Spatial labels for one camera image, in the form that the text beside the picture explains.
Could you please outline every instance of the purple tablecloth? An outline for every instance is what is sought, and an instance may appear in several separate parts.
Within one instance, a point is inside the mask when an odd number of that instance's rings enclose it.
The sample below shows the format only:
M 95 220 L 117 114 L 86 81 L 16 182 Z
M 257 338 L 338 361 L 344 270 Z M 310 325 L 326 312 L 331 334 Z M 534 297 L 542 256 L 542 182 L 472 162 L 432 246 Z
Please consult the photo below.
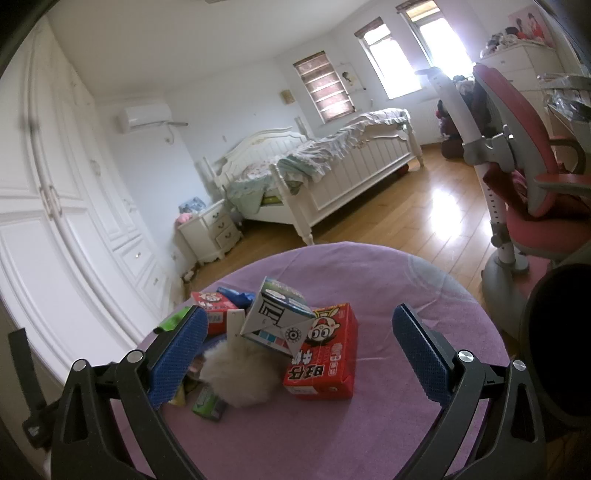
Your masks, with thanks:
M 391 480 L 439 412 L 392 334 L 392 312 L 402 302 L 456 349 L 490 364 L 509 362 L 476 300 L 421 258 L 374 245 L 318 245 L 260 260 L 207 290 L 256 291 L 266 275 L 300 290 L 314 307 L 352 305 L 359 320 L 355 395 L 302 401 L 278 391 L 266 404 L 228 408 L 220 423 L 193 414 L 190 397 L 185 408 L 164 405 L 168 425 L 208 480 Z M 483 406 L 452 469 L 467 458 Z M 129 428 L 123 431 L 136 466 L 149 473 Z

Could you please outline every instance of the bed headboard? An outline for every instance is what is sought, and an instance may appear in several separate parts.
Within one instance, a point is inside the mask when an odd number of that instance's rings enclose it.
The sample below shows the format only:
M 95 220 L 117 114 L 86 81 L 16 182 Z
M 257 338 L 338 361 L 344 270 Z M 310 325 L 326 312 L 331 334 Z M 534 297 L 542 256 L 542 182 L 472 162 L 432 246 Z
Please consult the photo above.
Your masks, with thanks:
M 305 136 L 292 131 L 291 128 L 262 130 L 242 140 L 221 158 L 220 162 L 226 163 L 219 175 L 213 175 L 217 187 L 223 190 L 252 163 L 284 154 L 308 141 Z

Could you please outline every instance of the white cardboard box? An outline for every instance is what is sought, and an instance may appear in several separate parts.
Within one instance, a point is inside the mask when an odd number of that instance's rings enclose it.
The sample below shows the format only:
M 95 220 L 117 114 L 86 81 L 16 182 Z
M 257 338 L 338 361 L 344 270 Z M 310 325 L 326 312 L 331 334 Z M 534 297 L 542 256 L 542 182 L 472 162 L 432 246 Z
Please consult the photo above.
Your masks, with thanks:
M 248 312 L 242 336 L 296 356 L 315 315 L 304 296 L 283 283 L 265 278 Z

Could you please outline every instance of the white wardrobe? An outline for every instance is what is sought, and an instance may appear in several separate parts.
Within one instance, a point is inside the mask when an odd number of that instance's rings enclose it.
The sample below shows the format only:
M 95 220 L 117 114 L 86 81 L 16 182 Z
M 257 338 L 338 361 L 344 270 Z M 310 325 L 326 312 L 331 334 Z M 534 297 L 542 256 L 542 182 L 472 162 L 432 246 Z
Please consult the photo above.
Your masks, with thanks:
M 60 381 L 119 361 L 182 301 L 92 95 L 43 19 L 0 79 L 0 295 Z

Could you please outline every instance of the picture frame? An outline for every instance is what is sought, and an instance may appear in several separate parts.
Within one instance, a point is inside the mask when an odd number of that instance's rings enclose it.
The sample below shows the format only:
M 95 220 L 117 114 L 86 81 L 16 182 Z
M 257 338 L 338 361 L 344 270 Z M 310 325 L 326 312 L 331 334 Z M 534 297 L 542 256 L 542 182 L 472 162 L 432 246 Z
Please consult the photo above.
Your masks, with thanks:
M 544 20 L 544 15 L 535 5 L 522 8 L 509 15 L 509 25 L 518 30 L 518 38 L 522 40 L 542 41 L 554 48 L 554 38 Z
M 348 94 L 365 90 L 364 86 L 359 81 L 359 76 L 350 63 L 343 63 L 335 67 L 336 73 L 339 74 L 340 81 L 343 82 Z

